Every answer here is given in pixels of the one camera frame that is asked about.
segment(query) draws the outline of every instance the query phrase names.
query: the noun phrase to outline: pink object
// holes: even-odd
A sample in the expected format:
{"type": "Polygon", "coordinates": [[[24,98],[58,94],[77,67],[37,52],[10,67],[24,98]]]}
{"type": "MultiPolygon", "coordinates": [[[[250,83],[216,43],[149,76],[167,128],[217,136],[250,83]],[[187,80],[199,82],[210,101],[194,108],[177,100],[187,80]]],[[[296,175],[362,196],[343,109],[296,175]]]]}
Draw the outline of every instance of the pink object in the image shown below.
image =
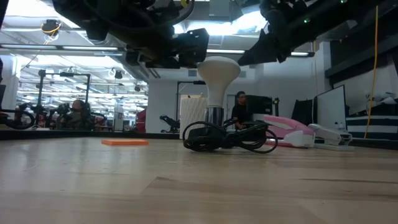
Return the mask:
{"type": "Polygon", "coordinates": [[[306,125],[290,118],[282,118],[264,115],[264,121],[268,124],[269,130],[274,132],[278,139],[278,145],[287,147],[313,147],[315,133],[306,125]]]}

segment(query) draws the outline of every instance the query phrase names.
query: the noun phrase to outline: lamp base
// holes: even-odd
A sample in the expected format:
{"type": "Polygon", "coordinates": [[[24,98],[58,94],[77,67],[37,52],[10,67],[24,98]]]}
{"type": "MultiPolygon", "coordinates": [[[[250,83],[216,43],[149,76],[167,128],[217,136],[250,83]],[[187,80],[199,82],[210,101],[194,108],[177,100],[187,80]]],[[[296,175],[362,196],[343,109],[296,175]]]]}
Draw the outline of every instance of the lamp base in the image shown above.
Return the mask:
{"type": "Polygon", "coordinates": [[[205,121],[218,126],[223,125],[224,108],[207,107],[205,110],[205,121]]]}

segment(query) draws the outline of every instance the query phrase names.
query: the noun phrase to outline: monitor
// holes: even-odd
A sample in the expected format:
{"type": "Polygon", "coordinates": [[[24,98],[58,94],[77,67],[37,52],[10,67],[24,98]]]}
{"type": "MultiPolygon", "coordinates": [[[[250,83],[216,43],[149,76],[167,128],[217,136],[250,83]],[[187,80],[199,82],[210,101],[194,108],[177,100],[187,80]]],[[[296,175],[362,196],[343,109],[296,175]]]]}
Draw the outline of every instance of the monitor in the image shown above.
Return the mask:
{"type": "Polygon", "coordinates": [[[324,92],[315,98],[313,120],[326,128],[335,129],[338,125],[346,128],[344,85],[324,92]]]}
{"type": "Polygon", "coordinates": [[[249,114],[273,114],[272,98],[246,95],[246,109],[249,114]]]}

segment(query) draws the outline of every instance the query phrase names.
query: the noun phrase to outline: man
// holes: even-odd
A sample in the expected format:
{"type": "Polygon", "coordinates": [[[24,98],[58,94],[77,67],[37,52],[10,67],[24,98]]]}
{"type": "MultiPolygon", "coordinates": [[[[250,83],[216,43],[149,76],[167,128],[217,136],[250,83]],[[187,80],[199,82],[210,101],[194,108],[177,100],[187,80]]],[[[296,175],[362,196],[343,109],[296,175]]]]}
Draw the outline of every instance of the man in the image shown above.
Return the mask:
{"type": "Polygon", "coordinates": [[[239,91],[236,94],[237,103],[232,109],[232,118],[238,121],[235,126],[236,129],[242,130],[244,129],[244,125],[242,124],[245,121],[250,121],[250,116],[246,111],[246,94],[243,91],[239,91]]]}
{"type": "Polygon", "coordinates": [[[90,115],[87,116],[86,111],[83,111],[85,102],[82,100],[75,100],[72,103],[71,113],[68,114],[69,120],[64,118],[61,119],[61,123],[69,128],[85,128],[82,127],[83,120],[85,121],[85,126],[90,125],[90,115]]]}

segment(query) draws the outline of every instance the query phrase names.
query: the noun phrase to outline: orange block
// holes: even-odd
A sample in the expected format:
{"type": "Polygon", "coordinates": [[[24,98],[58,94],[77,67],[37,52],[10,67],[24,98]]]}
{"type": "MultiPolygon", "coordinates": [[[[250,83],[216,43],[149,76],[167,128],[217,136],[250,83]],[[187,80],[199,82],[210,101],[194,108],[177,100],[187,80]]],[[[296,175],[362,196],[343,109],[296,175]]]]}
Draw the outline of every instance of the orange block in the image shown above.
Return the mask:
{"type": "Polygon", "coordinates": [[[101,140],[102,144],[109,146],[145,146],[148,141],[142,139],[108,139],[101,140]]]}

